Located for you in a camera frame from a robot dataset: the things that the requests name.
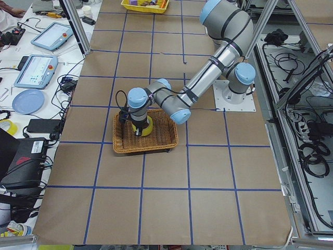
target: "white cup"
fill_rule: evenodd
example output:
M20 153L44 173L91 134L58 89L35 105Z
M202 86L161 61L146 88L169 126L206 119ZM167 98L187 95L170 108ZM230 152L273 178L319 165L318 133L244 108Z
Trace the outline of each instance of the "white cup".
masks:
M83 6L82 10L83 10L83 14L86 17L93 18L92 8L90 6L88 6L88 5Z

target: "tablet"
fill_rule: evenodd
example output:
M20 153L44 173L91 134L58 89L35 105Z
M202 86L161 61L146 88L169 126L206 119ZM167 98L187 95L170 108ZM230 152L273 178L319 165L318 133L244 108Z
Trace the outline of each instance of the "tablet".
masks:
M36 36L31 41L31 44L47 49L49 51L55 51L60 46L62 46L72 35L73 30L70 26L58 22L53 22L44 31L42 31L42 33Z
M48 55L30 55L14 86L27 89L43 89L50 82L56 68L58 58Z

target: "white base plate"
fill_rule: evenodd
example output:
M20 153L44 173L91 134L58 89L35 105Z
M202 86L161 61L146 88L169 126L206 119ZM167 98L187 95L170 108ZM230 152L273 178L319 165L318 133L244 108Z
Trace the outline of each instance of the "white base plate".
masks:
M220 111L238 111L238 112L255 112L255 105L253 101L252 95L247 95L244 101L241 104L231 104L227 102L222 97L223 88L229 84L229 81L226 80L216 80L213 83L214 88L214 99L215 99L215 107Z

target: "yellow bin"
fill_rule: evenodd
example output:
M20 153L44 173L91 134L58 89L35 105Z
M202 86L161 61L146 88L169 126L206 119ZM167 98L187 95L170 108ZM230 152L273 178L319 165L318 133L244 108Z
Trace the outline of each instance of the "yellow bin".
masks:
M130 2L129 0L122 0L121 5L129 10L140 11L140 12L145 12L145 13L157 13L157 14L163 14L167 10L166 8L169 5L169 0L166 0L166 5L164 8L149 8L146 6L140 6L140 4L144 2L144 0L138 0L137 1L138 6L130 5L129 2ZM163 0L158 0L157 5L161 6L162 2L163 2Z

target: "yellow tape roll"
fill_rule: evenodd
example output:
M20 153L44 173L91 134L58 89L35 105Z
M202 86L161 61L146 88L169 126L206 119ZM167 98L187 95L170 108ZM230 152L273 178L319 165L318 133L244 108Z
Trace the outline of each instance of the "yellow tape roll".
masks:
M150 116L147 116L148 118L148 127L142 130L142 135L141 136L147 136L152 132L152 118ZM132 124L133 131L136 132L136 127Z
M10 135L14 135L17 132L16 124L12 123L12 121L8 119L0 121L0 128L5 130Z

